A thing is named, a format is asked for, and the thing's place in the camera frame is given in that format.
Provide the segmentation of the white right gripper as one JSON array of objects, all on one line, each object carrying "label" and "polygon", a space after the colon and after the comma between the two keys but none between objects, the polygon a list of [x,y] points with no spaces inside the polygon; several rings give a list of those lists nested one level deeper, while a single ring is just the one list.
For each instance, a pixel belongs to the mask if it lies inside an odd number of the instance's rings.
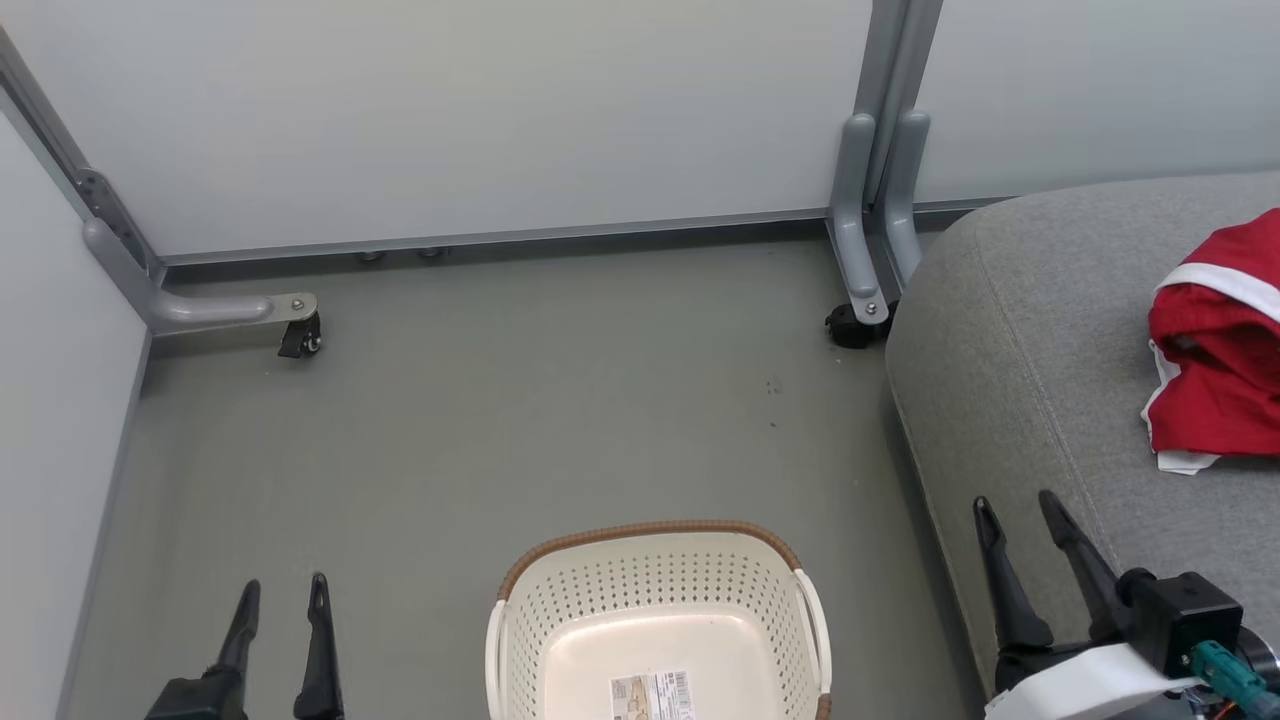
[{"label": "white right gripper", "polygon": [[1000,647],[1000,692],[987,703],[986,717],[1108,719],[1198,685],[1189,661],[1169,666],[1124,639],[1128,606],[1119,598],[1117,575],[1055,492],[1041,489],[1038,502],[1080,589],[1092,643],[1053,644],[1050,625],[1032,607],[1009,559],[995,509],[987,497],[975,497],[972,511]]}]

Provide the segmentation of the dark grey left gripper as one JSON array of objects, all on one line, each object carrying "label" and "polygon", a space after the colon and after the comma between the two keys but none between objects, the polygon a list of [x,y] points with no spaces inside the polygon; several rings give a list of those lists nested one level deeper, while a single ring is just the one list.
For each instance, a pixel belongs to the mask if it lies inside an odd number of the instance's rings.
[{"label": "dark grey left gripper", "polygon": [[[197,679],[170,679],[145,717],[151,719],[247,719],[244,676],[250,647],[257,635],[261,584],[244,584],[215,661]],[[337,634],[329,583],[324,573],[312,574],[307,619],[310,641],[303,680],[293,703],[294,719],[346,719],[340,688]]]}]

